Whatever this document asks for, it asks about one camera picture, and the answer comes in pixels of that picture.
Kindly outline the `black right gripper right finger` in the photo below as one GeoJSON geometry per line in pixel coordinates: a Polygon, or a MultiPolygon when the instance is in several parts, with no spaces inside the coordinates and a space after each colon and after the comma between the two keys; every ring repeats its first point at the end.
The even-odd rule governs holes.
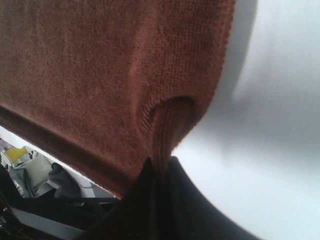
{"type": "Polygon", "coordinates": [[[169,201],[168,220],[174,240],[258,239],[212,205],[175,156],[169,160],[164,189],[169,201]]]}

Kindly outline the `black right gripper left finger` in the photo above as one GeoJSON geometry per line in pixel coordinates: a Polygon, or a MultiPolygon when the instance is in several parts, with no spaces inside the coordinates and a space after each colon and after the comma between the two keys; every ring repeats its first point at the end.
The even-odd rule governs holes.
{"type": "Polygon", "coordinates": [[[86,240],[164,240],[156,205],[155,173],[150,159],[126,195],[85,234],[86,240]]]}

